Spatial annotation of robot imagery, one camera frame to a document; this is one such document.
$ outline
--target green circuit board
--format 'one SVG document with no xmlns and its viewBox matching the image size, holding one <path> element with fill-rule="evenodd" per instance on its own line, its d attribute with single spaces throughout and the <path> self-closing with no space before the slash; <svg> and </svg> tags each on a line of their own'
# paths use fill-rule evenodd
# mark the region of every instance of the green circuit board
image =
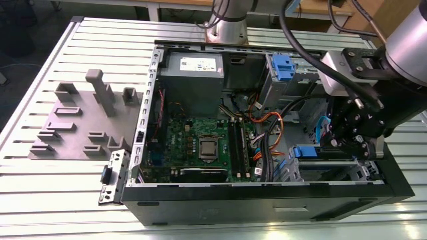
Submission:
<svg viewBox="0 0 427 240">
<path fill-rule="evenodd" d="M 251 182 L 251 177 L 242 174 L 238 176 L 232 171 L 228 125 L 228 120 L 171 119 L 167 125 L 164 152 L 148 153 L 148 162 L 152 163 L 152 167 L 146 168 L 144 172 L 150 175 L 150 179 L 156 183 L 170 183 L 174 169 L 200 168 L 227 170 L 227 181 L 231 183 Z M 255 132 L 252 123 L 243 124 L 242 129 L 246 137 Z M 218 159 L 212 161 L 200 159 L 200 141 L 203 140 L 218 142 Z M 247 173 L 251 173 L 248 162 L 244 163 L 244 168 Z"/>
</svg>

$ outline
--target motherboard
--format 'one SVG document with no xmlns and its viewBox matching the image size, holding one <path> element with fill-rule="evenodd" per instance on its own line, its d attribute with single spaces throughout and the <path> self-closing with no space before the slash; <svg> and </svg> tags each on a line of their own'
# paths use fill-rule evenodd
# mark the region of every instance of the motherboard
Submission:
<svg viewBox="0 0 427 240">
<path fill-rule="evenodd" d="M 164 149 L 148 151 L 146 183 L 252 182 L 254 134 L 243 119 L 171 119 Z"/>
</svg>

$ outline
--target blue drive bay latch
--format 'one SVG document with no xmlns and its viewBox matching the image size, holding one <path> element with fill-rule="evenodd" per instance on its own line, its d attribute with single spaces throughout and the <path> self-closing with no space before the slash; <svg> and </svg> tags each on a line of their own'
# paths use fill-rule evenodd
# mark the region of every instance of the blue drive bay latch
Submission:
<svg viewBox="0 0 427 240">
<path fill-rule="evenodd" d="M 280 82 L 288 82 L 295 76 L 295 64 L 288 55 L 272 55 L 272 67 Z"/>
</svg>

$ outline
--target cpu socket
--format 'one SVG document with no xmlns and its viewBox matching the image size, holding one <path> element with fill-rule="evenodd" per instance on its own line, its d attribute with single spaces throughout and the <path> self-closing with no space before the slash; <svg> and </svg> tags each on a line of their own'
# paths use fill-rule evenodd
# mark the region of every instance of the cpu socket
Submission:
<svg viewBox="0 0 427 240">
<path fill-rule="evenodd" d="M 220 157 L 219 139 L 199 138 L 199 159 L 211 164 Z"/>
</svg>

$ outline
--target slotted aluminum table surface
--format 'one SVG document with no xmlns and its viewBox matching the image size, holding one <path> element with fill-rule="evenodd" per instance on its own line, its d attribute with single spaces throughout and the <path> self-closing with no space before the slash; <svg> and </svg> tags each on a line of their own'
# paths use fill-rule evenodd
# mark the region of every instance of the slotted aluminum table surface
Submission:
<svg viewBox="0 0 427 240">
<path fill-rule="evenodd" d="M 307 49 L 370 48 L 359 37 L 296 32 Z M 99 207 L 106 162 L 30 160 L 60 82 L 92 91 L 102 69 L 115 92 L 146 90 L 155 40 L 204 42 L 191 24 L 86 18 L 72 22 L 0 135 L 0 237 L 128 239 L 427 239 L 427 128 L 423 115 L 387 139 L 417 196 L 339 222 L 143 226 L 124 206 Z M 252 46 L 291 47 L 279 30 L 248 30 Z"/>
</svg>

